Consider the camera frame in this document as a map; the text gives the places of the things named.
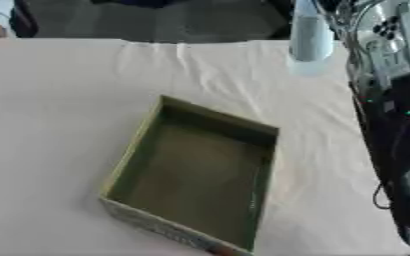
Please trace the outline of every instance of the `green box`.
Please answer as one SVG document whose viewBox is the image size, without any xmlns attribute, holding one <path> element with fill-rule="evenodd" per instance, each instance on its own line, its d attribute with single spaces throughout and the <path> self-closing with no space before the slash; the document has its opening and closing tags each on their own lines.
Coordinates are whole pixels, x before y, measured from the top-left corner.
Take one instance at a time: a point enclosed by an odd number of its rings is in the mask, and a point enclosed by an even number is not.
<svg viewBox="0 0 410 256">
<path fill-rule="evenodd" d="M 133 226 L 252 255 L 277 137 L 277 128 L 162 96 L 100 200 Z"/>
</svg>

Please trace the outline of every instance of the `black cable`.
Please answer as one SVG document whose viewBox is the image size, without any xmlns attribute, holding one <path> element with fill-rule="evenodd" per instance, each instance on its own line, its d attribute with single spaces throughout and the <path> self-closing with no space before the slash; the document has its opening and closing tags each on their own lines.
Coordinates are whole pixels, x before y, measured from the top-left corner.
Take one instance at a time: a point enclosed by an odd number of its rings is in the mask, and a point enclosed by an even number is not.
<svg viewBox="0 0 410 256">
<path fill-rule="evenodd" d="M 379 183 L 379 185 L 376 187 L 375 193 L 373 193 L 373 204 L 381 210 L 390 210 L 390 205 L 383 206 L 383 205 L 380 205 L 378 203 L 379 191 L 381 191 L 381 188 L 383 188 L 383 187 L 384 187 L 384 185 L 382 185 L 382 183 Z"/>
<path fill-rule="evenodd" d="M 396 134 L 396 137 L 395 137 L 395 140 L 393 141 L 392 149 L 391 149 L 391 152 L 390 152 L 391 157 L 392 157 L 393 160 L 396 160 L 396 151 L 398 149 L 399 143 L 402 140 L 402 137 L 404 136 L 404 134 L 407 131 L 407 128 L 409 127 L 409 124 L 410 124 L 410 117 L 408 117 L 404 121 L 404 123 L 401 125 L 398 133 Z"/>
</svg>

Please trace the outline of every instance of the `dark floor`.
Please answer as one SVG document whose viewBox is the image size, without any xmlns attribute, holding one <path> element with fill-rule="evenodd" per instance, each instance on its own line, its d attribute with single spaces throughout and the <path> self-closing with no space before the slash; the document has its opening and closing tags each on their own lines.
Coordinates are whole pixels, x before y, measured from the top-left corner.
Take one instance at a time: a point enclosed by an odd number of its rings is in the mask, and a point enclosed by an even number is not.
<svg viewBox="0 0 410 256">
<path fill-rule="evenodd" d="M 38 37 L 122 38 L 143 42 L 232 42 L 266 39 L 285 24 L 261 0 L 183 0 L 162 9 L 90 0 L 28 0 Z"/>
</svg>

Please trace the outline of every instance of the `white cylinder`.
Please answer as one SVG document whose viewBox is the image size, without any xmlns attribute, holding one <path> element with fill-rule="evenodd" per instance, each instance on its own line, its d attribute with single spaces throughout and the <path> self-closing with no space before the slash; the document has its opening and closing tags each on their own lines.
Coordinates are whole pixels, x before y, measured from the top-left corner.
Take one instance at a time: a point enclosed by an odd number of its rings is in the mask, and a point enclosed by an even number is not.
<svg viewBox="0 0 410 256">
<path fill-rule="evenodd" d="M 326 67 L 332 54 L 334 33 L 311 0 L 297 0 L 287 65 L 299 75 L 316 75 Z"/>
</svg>

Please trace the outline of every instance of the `white tablecloth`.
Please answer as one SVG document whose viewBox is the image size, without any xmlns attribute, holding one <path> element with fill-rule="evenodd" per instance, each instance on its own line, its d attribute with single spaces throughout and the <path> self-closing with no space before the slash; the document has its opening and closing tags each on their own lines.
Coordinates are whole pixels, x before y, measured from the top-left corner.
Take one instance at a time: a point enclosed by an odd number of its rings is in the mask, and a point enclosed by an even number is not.
<svg viewBox="0 0 410 256">
<path fill-rule="evenodd" d="M 287 42 L 0 40 L 0 253 L 206 255 L 112 219 L 96 197 L 160 94 L 281 128 L 256 255 L 410 252 L 388 211 L 336 48 L 297 78 Z"/>
</svg>

